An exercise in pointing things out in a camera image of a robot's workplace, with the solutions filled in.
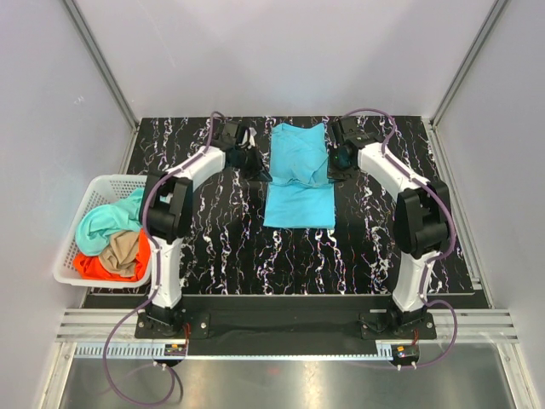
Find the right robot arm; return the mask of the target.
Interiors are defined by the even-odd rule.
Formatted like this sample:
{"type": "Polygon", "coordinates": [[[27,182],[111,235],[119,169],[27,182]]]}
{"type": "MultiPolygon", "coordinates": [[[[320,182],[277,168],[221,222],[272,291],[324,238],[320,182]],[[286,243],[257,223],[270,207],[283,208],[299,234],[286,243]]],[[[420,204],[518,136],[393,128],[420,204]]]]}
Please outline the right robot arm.
{"type": "Polygon", "coordinates": [[[330,122],[334,146],[329,153],[328,177],[345,181],[357,172],[366,173],[396,200],[393,239],[401,251],[398,281],[386,312],[362,323],[375,335],[401,335],[423,323],[434,264],[446,258],[456,245],[448,186],[417,174],[395,157],[387,143],[396,130],[393,124],[387,136],[369,134],[353,116],[330,122]]]}

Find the beige t shirt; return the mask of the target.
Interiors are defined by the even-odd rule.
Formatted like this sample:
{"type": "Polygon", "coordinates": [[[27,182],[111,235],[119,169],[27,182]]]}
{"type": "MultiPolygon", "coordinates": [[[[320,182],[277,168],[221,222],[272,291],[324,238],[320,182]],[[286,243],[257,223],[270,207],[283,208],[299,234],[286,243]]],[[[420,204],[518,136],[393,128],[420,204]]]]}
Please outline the beige t shirt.
{"type": "Polygon", "coordinates": [[[110,274],[121,278],[135,276],[136,256],[139,252],[140,234],[135,231],[120,231],[109,238],[109,244],[99,254],[101,266],[110,274]]]}

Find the bright blue t shirt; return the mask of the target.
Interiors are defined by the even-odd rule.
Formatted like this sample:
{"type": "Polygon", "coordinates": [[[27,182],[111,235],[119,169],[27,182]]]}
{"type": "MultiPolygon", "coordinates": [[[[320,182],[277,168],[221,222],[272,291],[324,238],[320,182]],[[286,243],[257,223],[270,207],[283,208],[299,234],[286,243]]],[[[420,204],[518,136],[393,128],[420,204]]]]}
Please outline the bright blue t shirt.
{"type": "Polygon", "coordinates": [[[332,229],[335,190],[328,177],[329,155],[323,124],[272,129],[264,225],[268,228],[332,229]]]}

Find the left aluminium frame post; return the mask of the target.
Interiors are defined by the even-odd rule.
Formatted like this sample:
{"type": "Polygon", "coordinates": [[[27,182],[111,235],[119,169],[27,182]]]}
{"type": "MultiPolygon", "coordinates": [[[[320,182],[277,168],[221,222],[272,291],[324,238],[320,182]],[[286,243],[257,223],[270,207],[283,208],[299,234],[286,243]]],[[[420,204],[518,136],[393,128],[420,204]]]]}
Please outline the left aluminium frame post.
{"type": "Polygon", "coordinates": [[[129,103],[125,98],[118,81],[115,79],[115,76],[113,75],[106,58],[100,49],[100,45],[95,39],[95,35],[93,34],[89,23],[86,21],[82,10],[79,8],[77,1],[61,0],[60,2],[68,13],[72,24],[75,26],[78,35],[83,41],[84,47],[87,49],[89,56],[94,62],[95,67],[97,68],[125,122],[132,131],[136,131],[140,120],[135,116],[133,110],[129,106],[129,103]]]}

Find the aluminium frame post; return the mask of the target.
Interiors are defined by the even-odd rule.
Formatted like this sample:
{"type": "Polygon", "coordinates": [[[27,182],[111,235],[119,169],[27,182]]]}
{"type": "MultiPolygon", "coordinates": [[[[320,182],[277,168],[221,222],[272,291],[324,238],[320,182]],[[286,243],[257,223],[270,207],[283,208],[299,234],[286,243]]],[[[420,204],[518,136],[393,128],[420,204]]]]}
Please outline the aluminium frame post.
{"type": "Polygon", "coordinates": [[[82,10],[79,8],[77,1],[61,0],[60,2],[68,13],[72,24],[75,26],[78,35],[83,41],[84,47],[87,49],[89,56],[94,62],[95,67],[97,68],[125,122],[132,131],[136,131],[140,120],[135,116],[133,110],[129,106],[129,103],[125,98],[118,81],[115,79],[115,76],[113,75],[106,58],[100,49],[100,45],[95,39],[95,35],[93,34],[89,23],[86,21],[82,10]]]}
{"type": "Polygon", "coordinates": [[[433,116],[430,118],[430,124],[434,128],[439,126],[509,4],[509,0],[495,0],[491,5],[460,66],[457,68],[455,76],[451,80],[433,116]]]}

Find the right aluminium frame post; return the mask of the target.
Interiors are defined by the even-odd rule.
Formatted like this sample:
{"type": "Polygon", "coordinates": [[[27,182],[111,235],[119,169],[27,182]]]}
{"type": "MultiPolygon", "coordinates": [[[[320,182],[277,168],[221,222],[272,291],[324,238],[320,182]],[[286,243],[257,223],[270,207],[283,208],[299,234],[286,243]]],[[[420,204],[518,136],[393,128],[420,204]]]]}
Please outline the right aluminium frame post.
{"type": "Polygon", "coordinates": [[[509,4],[509,0],[495,0],[491,5],[460,66],[457,68],[455,76],[451,80],[433,116],[430,118],[430,124],[434,128],[439,126],[509,4]]]}

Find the white plastic laundry basket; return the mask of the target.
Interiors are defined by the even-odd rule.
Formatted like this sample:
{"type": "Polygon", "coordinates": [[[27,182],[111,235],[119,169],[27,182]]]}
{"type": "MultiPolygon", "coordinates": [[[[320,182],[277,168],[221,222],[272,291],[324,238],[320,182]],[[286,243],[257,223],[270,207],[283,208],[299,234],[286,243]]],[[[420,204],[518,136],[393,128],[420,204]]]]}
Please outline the white plastic laundry basket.
{"type": "Polygon", "coordinates": [[[140,210],[144,203],[145,176],[97,176],[88,188],[53,267],[54,279],[66,285],[108,289],[133,289],[152,277],[150,246],[141,230],[140,210]],[[100,255],[112,248],[120,233],[131,232],[142,241],[125,272],[107,269],[100,255]]]}

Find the orange t shirt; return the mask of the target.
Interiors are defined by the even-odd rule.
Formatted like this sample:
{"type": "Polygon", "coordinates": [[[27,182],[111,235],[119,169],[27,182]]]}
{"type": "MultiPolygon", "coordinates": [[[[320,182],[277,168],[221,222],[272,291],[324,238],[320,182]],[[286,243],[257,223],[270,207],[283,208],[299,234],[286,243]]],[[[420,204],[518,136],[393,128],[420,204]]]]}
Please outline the orange t shirt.
{"type": "Polygon", "coordinates": [[[151,250],[143,230],[120,231],[98,256],[78,253],[73,267],[83,279],[136,282],[144,278],[151,250]]]}

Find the left small connector board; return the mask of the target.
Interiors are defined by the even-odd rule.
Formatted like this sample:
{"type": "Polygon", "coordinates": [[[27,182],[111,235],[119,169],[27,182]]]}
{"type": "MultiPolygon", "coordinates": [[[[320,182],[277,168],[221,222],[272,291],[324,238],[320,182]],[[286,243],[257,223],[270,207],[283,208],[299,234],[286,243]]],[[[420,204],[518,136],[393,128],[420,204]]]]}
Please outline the left small connector board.
{"type": "Polygon", "coordinates": [[[164,356],[181,357],[186,356],[188,343],[166,343],[164,346],[164,356]]]}

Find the small connector board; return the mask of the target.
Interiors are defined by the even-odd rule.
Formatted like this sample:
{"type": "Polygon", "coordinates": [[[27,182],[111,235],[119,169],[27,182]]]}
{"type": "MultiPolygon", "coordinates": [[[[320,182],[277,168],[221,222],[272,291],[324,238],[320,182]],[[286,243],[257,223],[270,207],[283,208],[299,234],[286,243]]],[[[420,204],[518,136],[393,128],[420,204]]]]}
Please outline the small connector board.
{"type": "Polygon", "coordinates": [[[418,361],[420,348],[416,344],[399,345],[394,349],[393,357],[398,360],[418,361]]]}
{"type": "Polygon", "coordinates": [[[186,356],[188,343],[166,343],[164,346],[164,356],[181,357],[186,356]]]}

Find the teal green t shirt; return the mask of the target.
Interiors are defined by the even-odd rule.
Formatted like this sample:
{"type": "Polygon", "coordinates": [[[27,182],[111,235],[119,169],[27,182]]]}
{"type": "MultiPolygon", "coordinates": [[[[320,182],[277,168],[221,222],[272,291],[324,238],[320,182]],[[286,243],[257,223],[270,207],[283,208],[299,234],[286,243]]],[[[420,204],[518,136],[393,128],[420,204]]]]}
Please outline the teal green t shirt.
{"type": "Polygon", "coordinates": [[[98,256],[109,244],[112,234],[141,230],[140,210],[144,188],[135,189],[127,198],[103,204],[89,211],[77,225],[75,241],[85,256],[98,256]]]}

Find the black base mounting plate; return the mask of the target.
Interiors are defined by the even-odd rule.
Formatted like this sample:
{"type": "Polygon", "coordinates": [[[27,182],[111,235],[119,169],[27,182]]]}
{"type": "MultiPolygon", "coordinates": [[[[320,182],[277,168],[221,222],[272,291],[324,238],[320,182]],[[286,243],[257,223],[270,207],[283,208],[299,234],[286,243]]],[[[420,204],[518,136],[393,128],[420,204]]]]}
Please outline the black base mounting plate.
{"type": "MultiPolygon", "coordinates": [[[[363,328],[362,323],[372,321],[387,310],[390,297],[387,296],[200,296],[186,297],[184,326],[171,331],[164,325],[146,319],[145,314],[135,316],[141,329],[137,337],[160,336],[178,337],[191,330],[190,324],[198,314],[207,314],[212,322],[219,325],[219,333],[230,330],[248,329],[257,331],[264,327],[268,330],[305,331],[319,330],[325,333],[340,332],[348,335],[352,330],[363,328]]],[[[445,307],[431,308],[425,320],[413,332],[394,335],[385,332],[372,336],[418,336],[434,310],[446,310],[445,307]]]]}

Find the aluminium front rail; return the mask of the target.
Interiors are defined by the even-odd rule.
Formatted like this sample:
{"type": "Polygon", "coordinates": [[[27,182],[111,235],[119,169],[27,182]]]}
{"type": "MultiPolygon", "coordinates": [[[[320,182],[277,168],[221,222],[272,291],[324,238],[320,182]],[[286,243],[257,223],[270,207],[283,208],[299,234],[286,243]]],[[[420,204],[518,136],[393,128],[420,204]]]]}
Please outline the aluminium front rail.
{"type": "Polygon", "coordinates": [[[69,309],[65,312],[56,336],[58,343],[74,343],[76,354],[84,358],[154,359],[154,360],[347,360],[394,361],[399,345],[449,343],[506,344],[518,337],[510,315],[503,310],[459,310],[455,315],[434,310],[413,336],[395,338],[372,336],[359,327],[350,334],[325,333],[319,330],[275,332],[264,327],[219,333],[219,325],[207,314],[192,320],[189,332],[178,337],[137,337],[141,329],[136,317],[119,328],[115,322],[122,311],[111,309],[69,309]],[[164,356],[166,343],[188,343],[186,356],[164,356]]]}

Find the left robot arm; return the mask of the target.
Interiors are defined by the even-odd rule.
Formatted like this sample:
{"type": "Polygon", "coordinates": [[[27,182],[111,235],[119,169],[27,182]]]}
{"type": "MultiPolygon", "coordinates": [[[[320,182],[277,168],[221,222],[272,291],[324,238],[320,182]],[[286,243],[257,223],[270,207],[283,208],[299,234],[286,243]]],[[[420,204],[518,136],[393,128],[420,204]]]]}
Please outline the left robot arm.
{"type": "Polygon", "coordinates": [[[209,130],[206,143],[190,158],[166,171],[148,173],[140,213],[151,251],[151,289],[141,307],[147,320],[171,331],[184,326],[181,241],[191,230],[197,188],[228,168],[249,181],[272,180],[255,135],[255,129],[242,122],[226,121],[218,131],[209,130]]]}

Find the right small connector board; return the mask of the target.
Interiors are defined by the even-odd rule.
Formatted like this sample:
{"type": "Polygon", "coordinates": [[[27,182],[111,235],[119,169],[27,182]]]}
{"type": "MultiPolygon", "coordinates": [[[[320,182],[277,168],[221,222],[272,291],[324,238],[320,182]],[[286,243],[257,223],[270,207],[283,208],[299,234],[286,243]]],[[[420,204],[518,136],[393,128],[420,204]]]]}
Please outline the right small connector board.
{"type": "Polygon", "coordinates": [[[393,357],[398,360],[418,361],[420,348],[416,344],[399,345],[394,349],[393,357]]]}

